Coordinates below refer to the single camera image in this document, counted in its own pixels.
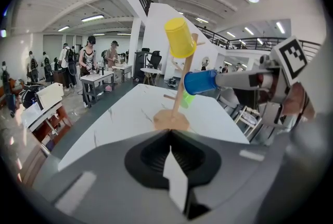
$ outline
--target woman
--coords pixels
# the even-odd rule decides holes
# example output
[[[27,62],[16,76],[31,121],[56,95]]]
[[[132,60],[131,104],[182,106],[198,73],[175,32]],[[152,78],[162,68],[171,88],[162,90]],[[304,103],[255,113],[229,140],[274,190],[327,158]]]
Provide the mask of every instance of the woman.
[[[80,51],[79,64],[80,64],[81,77],[89,75],[91,72],[93,72],[93,70],[97,70],[96,51],[94,50],[95,43],[96,43],[96,38],[94,36],[89,36],[86,46],[82,48]],[[87,107],[87,101],[85,100],[85,96],[83,94],[82,96],[83,96],[84,107]]]

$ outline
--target blue cup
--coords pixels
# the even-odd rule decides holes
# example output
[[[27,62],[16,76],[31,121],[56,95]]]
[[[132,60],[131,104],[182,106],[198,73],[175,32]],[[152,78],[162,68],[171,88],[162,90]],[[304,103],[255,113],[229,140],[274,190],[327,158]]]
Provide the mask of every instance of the blue cup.
[[[215,84],[215,76],[217,71],[206,70],[201,72],[188,72],[184,77],[185,90],[190,95],[206,92],[217,88]]]

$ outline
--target green cup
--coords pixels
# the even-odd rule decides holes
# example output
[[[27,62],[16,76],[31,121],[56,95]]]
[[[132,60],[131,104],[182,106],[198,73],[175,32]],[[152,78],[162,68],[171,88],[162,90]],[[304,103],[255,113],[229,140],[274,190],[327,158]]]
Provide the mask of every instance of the green cup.
[[[185,109],[188,109],[188,107],[192,103],[194,97],[195,97],[195,95],[190,95],[188,92],[186,92],[184,90],[184,92],[183,92],[183,99],[181,101],[181,107],[185,108]]]

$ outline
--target black cap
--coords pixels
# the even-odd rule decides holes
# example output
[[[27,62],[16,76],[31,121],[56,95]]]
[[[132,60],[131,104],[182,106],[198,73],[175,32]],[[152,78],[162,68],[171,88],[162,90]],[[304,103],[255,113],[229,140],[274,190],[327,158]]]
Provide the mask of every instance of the black cap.
[[[94,36],[89,36],[87,41],[91,44],[96,44],[96,38]]]

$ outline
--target wooden base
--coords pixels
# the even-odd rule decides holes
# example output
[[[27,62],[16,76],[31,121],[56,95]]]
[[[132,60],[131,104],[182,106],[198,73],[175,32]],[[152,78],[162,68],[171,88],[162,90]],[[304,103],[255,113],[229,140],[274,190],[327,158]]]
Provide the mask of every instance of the wooden base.
[[[187,130],[189,128],[189,122],[185,115],[176,112],[176,114],[172,116],[172,110],[161,110],[154,116],[153,119],[155,129],[157,130]]]

